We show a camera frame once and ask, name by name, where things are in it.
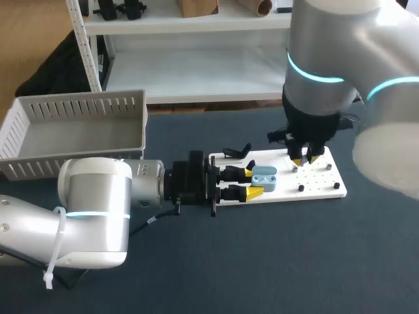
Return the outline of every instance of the shelf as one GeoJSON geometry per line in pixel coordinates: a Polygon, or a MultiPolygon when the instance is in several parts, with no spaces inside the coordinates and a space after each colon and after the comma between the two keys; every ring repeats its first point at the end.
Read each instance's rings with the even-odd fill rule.
{"type": "Polygon", "coordinates": [[[129,21],[118,14],[118,19],[106,22],[91,14],[85,23],[87,35],[194,33],[209,31],[246,31],[289,28],[291,14],[275,10],[264,17],[256,17],[236,0],[220,0],[219,13],[197,18],[182,18],[177,1],[143,0],[148,9],[139,20],[129,21]]]}
{"type": "Polygon", "coordinates": [[[107,90],[145,89],[147,104],[279,99],[284,48],[119,52],[107,90]]]}

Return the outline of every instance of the dark blue table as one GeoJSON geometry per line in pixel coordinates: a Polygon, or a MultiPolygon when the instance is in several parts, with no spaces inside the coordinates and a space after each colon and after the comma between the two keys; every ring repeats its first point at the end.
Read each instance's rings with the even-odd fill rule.
{"type": "MultiPolygon", "coordinates": [[[[361,115],[361,106],[352,112],[361,115]]],[[[282,109],[150,116],[145,157],[170,167],[192,149],[277,149],[266,134],[281,126],[282,109]]],[[[417,313],[419,203],[357,172],[355,134],[342,131],[329,144],[344,199],[221,208],[217,218],[184,207],[131,239],[121,267],[91,271],[72,291],[57,283],[45,290],[33,268],[0,268],[0,311],[417,313]]],[[[55,180],[3,181],[0,194],[59,204],[55,180]]],[[[134,211],[132,226],[153,215],[134,211]]]]}

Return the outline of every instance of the gray plastic basket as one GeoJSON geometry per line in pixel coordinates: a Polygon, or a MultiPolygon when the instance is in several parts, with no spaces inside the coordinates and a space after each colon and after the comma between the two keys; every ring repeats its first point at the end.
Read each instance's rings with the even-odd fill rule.
{"type": "Polygon", "coordinates": [[[143,156],[143,90],[16,98],[0,129],[0,169],[9,180],[57,177],[72,158],[143,156]]]}

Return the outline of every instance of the cardboard tube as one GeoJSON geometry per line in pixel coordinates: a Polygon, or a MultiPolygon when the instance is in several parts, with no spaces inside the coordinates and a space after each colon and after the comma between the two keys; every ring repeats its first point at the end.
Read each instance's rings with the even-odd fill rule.
{"type": "Polygon", "coordinates": [[[237,0],[237,2],[260,17],[268,15],[272,10],[271,0],[237,0]]]}

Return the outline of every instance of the light blue block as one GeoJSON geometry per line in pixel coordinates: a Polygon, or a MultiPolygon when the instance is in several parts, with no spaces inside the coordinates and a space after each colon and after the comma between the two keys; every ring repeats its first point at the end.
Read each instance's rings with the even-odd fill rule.
{"type": "Polygon", "coordinates": [[[251,186],[263,188],[264,193],[270,193],[276,189],[275,175],[254,175],[251,178],[251,186]]]}
{"type": "Polygon", "coordinates": [[[278,171],[274,166],[255,166],[251,170],[253,175],[275,175],[278,171]]]}

